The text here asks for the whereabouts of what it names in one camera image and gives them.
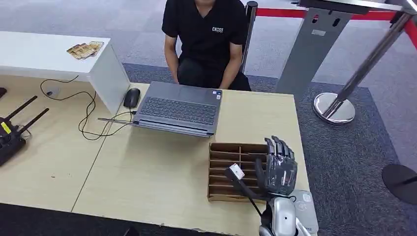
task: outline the desk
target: desk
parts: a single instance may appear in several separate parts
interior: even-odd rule
[[[102,41],[95,57],[77,60],[66,50],[76,44]],[[0,74],[79,80],[92,84],[112,114],[119,109],[130,81],[109,38],[0,31]]]
[[[50,111],[30,128],[33,134],[25,149],[0,167],[0,202],[21,206],[71,211],[104,138],[87,141],[78,131],[91,98],[86,94],[65,101],[53,101],[40,91],[42,79],[0,76],[0,87],[8,90],[0,98],[0,116],[5,117],[34,95],[38,98],[17,114],[14,125],[26,124],[44,108]],[[60,87],[59,97],[94,89],[86,82],[45,85]],[[104,123],[97,117],[111,117],[96,98],[86,131],[101,131]]]
[[[132,86],[142,97],[149,87]],[[268,109],[271,104],[279,109]],[[296,188],[309,190],[293,96],[225,90],[217,133],[211,139],[138,127],[107,137],[73,212],[258,235],[260,219],[250,203],[207,201],[209,143],[263,144],[271,135],[295,152]]]

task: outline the cardboard box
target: cardboard box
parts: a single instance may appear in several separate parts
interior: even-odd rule
[[[211,143],[209,146],[208,194],[209,201],[249,202],[235,190],[225,176],[225,170],[238,164],[245,173],[243,182],[255,193],[259,193],[255,172],[255,160],[261,158],[265,168],[268,146],[263,144]]]

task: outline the dark carpet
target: dark carpet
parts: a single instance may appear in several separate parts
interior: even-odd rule
[[[132,82],[171,81],[167,68],[124,66]],[[275,85],[274,78],[249,76],[249,81],[254,91],[272,92]],[[329,125],[315,116],[311,105],[314,96],[340,89],[339,85],[311,83],[297,107],[319,235],[417,235],[417,207],[400,202],[385,189],[381,180],[382,168],[398,163],[398,158],[369,90],[357,88],[352,94],[350,100],[355,104],[357,117],[348,125]],[[143,236],[202,234],[144,223],[0,205],[1,236],[121,236],[130,226]]]

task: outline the robotic hand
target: robotic hand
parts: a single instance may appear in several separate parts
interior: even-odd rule
[[[226,169],[226,177],[233,186],[248,197],[261,217],[260,236],[310,236],[307,229],[296,217],[296,207],[290,196],[297,179],[297,162],[294,152],[287,144],[272,136],[265,138],[268,145],[266,170],[262,167],[261,159],[256,159],[255,170],[261,195],[250,190],[232,166]],[[253,199],[265,200],[267,208],[260,213]]]

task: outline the yellow label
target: yellow label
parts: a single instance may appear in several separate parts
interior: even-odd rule
[[[6,123],[2,122],[1,126],[3,127],[3,129],[6,131],[7,134],[10,134],[12,131],[10,130],[10,128],[7,126]]]

